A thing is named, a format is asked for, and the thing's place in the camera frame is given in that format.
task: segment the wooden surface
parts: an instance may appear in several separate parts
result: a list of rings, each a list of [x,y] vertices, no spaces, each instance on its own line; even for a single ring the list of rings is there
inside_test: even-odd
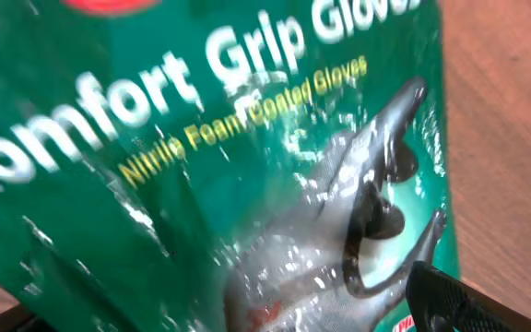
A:
[[[464,280],[531,317],[531,0],[442,3]]]

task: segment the plastic packaging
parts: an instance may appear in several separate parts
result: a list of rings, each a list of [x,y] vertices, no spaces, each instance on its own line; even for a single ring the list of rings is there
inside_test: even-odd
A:
[[[406,331],[459,276],[435,1],[0,0],[0,285],[59,331]]]

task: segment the red oval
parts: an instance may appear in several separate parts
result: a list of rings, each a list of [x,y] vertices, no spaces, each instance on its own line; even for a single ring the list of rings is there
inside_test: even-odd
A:
[[[154,6],[160,0],[64,0],[75,9],[96,16],[121,16]]]

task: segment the glove package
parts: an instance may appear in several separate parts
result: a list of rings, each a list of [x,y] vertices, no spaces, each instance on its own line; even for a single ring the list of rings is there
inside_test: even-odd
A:
[[[459,277],[421,0],[0,0],[0,285],[59,331],[407,331]]]

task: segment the brown wood grain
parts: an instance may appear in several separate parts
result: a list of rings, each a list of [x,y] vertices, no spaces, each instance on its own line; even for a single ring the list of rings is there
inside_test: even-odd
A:
[[[531,0],[442,4],[464,280],[531,317]]]

